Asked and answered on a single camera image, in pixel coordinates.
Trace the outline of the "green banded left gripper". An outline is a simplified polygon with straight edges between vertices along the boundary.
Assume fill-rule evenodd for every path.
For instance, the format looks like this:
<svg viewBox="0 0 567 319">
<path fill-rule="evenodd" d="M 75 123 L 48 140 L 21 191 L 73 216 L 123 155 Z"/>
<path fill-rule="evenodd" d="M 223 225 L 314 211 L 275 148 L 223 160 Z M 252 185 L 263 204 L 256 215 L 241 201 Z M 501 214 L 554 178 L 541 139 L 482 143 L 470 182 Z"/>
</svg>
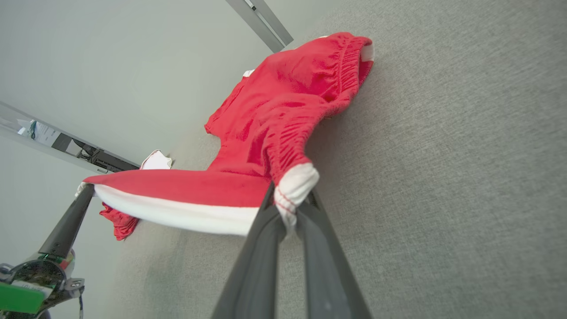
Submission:
<svg viewBox="0 0 567 319">
<path fill-rule="evenodd" d="M 39 253 L 18 266 L 1 264 L 1 317 L 50 319 L 50 309 L 72 299 L 84 317 L 84 279 L 73 278 L 76 253 L 72 249 L 95 193 L 87 184 L 51 231 Z"/>
</svg>

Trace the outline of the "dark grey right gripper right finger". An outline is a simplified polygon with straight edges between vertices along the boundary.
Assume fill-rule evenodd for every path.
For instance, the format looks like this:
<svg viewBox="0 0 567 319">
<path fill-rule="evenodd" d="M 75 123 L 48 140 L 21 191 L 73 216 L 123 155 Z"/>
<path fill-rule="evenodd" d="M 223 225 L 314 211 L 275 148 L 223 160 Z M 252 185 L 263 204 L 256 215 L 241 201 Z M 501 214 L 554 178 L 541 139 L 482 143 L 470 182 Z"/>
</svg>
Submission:
<svg viewBox="0 0 567 319">
<path fill-rule="evenodd" d="M 308 319 L 371 319 L 357 280 L 316 192 L 296 211 L 304 246 Z"/>
</svg>

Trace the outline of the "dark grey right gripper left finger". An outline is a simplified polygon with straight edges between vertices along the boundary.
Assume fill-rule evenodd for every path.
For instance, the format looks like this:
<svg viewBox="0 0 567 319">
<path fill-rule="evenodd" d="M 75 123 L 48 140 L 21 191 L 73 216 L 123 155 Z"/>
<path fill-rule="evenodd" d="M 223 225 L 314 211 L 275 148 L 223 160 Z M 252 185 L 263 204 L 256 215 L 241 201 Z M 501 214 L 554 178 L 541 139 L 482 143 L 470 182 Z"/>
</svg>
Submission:
<svg viewBox="0 0 567 319">
<path fill-rule="evenodd" d="M 278 248 L 286 227 L 268 186 L 245 244 L 211 317 L 213 319 L 273 319 L 276 316 Z"/>
</svg>

